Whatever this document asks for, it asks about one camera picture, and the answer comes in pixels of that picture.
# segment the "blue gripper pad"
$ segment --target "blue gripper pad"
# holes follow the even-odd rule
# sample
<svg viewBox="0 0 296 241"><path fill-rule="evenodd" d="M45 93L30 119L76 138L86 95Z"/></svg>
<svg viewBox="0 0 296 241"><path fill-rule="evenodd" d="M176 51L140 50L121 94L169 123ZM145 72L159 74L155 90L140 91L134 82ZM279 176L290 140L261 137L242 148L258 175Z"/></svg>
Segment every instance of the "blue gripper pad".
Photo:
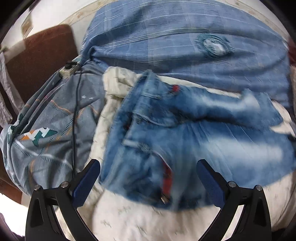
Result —
<svg viewBox="0 0 296 241"><path fill-rule="evenodd" d="M77 185L77 187L73 191L72 205L75 209L83 206L87 196L89 195L89 192L91 191L96 179L100 174L101 165L99 161L92 159L91 162L93 163L88 168L87 172L82 177L80 183Z"/></svg>
<svg viewBox="0 0 296 241"><path fill-rule="evenodd" d="M197 162L196 172L214 205L216 207L222 208L225 204L226 194L217 180L215 180L215 177L218 173L216 173L204 159Z"/></svg>

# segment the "gray fabric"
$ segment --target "gray fabric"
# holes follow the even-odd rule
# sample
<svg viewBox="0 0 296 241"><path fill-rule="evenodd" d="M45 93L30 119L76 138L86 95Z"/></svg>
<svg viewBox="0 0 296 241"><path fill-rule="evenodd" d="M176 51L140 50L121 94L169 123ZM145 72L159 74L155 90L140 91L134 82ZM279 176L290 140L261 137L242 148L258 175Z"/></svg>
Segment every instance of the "gray fabric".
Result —
<svg viewBox="0 0 296 241"><path fill-rule="evenodd" d="M15 88L5 66L5 58L3 52L0 52L0 83L5 90L11 106L16 114L19 114L24 106L24 102ZM12 121L12 116L6 108L4 99L0 94L0 126L4 127Z"/></svg>
<svg viewBox="0 0 296 241"><path fill-rule="evenodd" d="M296 117L296 67L290 67L290 77L291 77L291 85L293 90L293 108L294 108L294 116Z"/></svg>
<svg viewBox="0 0 296 241"><path fill-rule="evenodd" d="M89 61L82 67L76 113L76 171L83 169L104 106L103 71ZM72 120L79 72L69 79L53 74L0 135L5 169L26 194L35 184L57 187L72 178Z"/></svg>

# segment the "white wall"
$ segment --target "white wall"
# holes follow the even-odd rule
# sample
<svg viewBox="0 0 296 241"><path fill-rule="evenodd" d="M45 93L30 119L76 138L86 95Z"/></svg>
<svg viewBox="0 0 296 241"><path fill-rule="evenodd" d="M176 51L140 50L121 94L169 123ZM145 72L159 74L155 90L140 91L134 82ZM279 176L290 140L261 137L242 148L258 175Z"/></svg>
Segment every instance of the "white wall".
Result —
<svg viewBox="0 0 296 241"><path fill-rule="evenodd" d="M33 29L28 36L58 25L74 12L96 0L41 0L32 10ZM2 45L8 48L22 40L21 24L29 14L26 10L8 31Z"/></svg>
<svg viewBox="0 0 296 241"><path fill-rule="evenodd" d="M3 214L5 221L14 233L24 236L28 208L18 204L3 194L0 194L0 213Z"/></svg>
<svg viewBox="0 0 296 241"><path fill-rule="evenodd" d="M85 32L92 21L93 17L95 15L95 12L76 21L75 23L71 24L72 32L73 32L73 37L74 37L74 42L77 47L77 53L80 53L82 41L85 35Z"/></svg>

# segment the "white bedsheet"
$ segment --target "white bedsheet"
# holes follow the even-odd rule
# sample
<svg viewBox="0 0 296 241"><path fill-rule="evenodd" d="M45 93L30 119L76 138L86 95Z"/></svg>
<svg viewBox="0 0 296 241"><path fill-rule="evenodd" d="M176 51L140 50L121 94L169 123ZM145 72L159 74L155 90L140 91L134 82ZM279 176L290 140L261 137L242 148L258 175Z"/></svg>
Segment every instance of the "white bedsheet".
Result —
<svg viewBox="0 0 296 241"><path fill-rule="evenodd" d="M139 76L130 70L119 67L110 67L104 73L106 105L99 118L87 163L94 158L102 164L114 115ZM163 76L160 76L160 79L169 84L204 88L185 80ZM207 90L217 94L239 96L236 93L216 89L207 88ZM273 102L273 105L280 112L284 121L272 129L275 132L294 135L289 125L291 118L288 112L277 102ZM294 216L296 212L295 184L296 172L263 188L270 212L272 230L286 227ZM78 208L78 211L99 241L197 241L214 220L219 208L208 206L174 213L129 201L120 195L104 190L96 183L84 206ZM232 235L241 211L242 206L238 208L224 240ZM56 213L66 237L73 240L60 211L58 210Z"/></svg>

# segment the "screw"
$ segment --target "screw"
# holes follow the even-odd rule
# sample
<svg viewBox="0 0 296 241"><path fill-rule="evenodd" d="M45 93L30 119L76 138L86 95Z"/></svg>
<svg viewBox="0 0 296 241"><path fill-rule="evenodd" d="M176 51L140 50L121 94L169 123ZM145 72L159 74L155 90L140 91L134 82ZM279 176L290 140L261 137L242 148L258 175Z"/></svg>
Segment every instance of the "screw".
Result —
<svg viewBox="0 0 296 241"><path fill-rule="evenodd" d="M258 190L258 191L262 191L262 187L260 186L260 185L256 185L256 189Z"/></svg>
<svg viewBox="0 0 296 241"><path fill-rule="evenodd" d="M61 183L62 188L66 188L67 186L69 186L69 183L67 181Z"/></svg>
<svg viewBox="0 0 296 241"><path fill-rule="evenodd" d="M35 185L34 190L35 190L35 191L38 191L38 190L40 189L40 187L41 187L41 186L37 184L37 185Z"/></svg>
<svg viewBox="0 0 296 241"><path fill-rule="evenodd" d="M162 201L164 204L167 204L167 203L169 202L168 198L167 198L164 194L161 195L161 201Z"/></svg>
<svg viewBox="0 0 296 241"><path fill-rule="evenodd" d="M237 184L236 184L235 182L233 182L233 181L230 181L230 182L228 183L228 185L229 185L230 187L232 187L232 188L234 188L234 187L237 186Z"/></svg>

